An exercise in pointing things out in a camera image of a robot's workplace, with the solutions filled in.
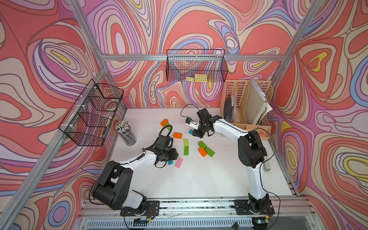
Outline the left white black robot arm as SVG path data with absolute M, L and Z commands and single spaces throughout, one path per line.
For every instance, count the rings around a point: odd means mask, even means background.
M 173 148 L 173 138 L 159 135 L 155 142 L 142 149 L 142 154 L 124 163 L 110 161 L 91 189 L 91 196 L 113 210 L 133 209 L 142 214 L 146 209 L 147 197 L 130 188 L 134 173 L 160 162 L 178 159 Z

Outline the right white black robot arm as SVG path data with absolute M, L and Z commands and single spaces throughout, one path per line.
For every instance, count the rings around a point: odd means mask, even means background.
M 193 136 L 203 138 L 205 133 L 212 131 L 226 136 L 237 144 L 239 160 L 247 167 L 250 183 L 249 206 L 255 212 L 259 211 L 270 199 L 262 184 L 261 167 L 267 153 L 258 132 L 241 129 L 220 116 L 212 116 L 206 108 L 196 114 L 198 122 L 191 118 L 186 119 L 186 124 L 194 129 Z

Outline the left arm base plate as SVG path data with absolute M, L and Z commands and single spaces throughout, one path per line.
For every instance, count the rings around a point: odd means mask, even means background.
M 138 208 L 123 207 L 120 211 L 122 217 L 156 217 L 160 213 L 160 201 L 144 201 Z

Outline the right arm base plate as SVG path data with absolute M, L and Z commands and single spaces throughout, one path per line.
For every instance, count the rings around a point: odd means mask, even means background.
M 231 208 L 236 210 L 237 215 L 264 215 L 273 216 L 275 210 L 270 200 L 254 201 L 254 200 L 235 200 Z

